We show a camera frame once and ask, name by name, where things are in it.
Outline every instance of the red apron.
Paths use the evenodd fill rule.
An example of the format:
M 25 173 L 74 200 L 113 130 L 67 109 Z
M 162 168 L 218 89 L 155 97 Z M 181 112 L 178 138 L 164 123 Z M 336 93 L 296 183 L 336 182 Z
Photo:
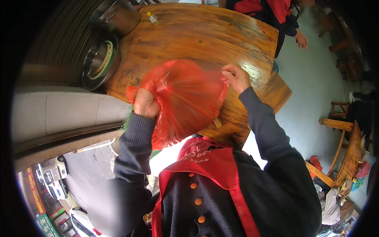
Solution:
M 161 201 L 168 181 L 174 172 L 192 172 L 210 178 L 223 189 L 229 190 L 247 237 L 260 237 L 257 226 L 240 189 L 240 178 L 233 157 L 233 148 L 227 148 L 206 137 L 195 137 L 185 142 L 177 162 L 159 174 L 160 196 L 152 213 L 153 237 L 162 236 Z

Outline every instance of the road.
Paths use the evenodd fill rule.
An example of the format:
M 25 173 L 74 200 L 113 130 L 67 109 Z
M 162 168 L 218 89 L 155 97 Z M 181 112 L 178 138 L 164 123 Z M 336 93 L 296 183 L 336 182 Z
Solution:
M 88 195 L 100 182 L 113 179 L 115 155 L 110 146 L 64 154 L 68 177 L 63 180 L 74 200 L 87 211 Z

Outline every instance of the car wheel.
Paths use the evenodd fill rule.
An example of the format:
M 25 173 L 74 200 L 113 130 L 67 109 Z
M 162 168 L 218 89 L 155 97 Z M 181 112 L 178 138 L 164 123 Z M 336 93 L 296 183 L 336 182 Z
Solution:
M 65 162 L 66 161 L 66 159 L 62 155 L 58 156 L 57 160 L 60 161 L 60 162 Z

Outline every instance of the red storefront sign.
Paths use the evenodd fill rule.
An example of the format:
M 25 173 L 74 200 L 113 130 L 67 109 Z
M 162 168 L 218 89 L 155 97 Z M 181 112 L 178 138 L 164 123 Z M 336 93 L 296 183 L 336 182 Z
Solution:
M 33 195 L 33 198 L 31 199 L 34 201 L 37 207 L 38 213 L 42 215 L 46 211 L 45 211 L 44 205 L 41 202 L 41 198 L 39 197 L 39 194 L 37 192 L 36 183 L 34 182 L 33 172 L 31 168 L 27 168 L 27 177 L 28 177 L 28 183 L 30 185 L 31 193 Z

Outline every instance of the small glass bottle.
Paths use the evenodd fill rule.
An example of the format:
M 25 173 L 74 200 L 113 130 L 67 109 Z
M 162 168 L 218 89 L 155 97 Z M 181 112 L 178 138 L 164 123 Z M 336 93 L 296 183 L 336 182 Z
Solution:
M 154 24 L 154 25 L 158 25 L 159 24 L 159 21 L 157 19 L 157 17 L 153 14 L 151 14 L 151 12 L 148 12 L 147 13 L 147 16 L 149 17 L 149 20 Z

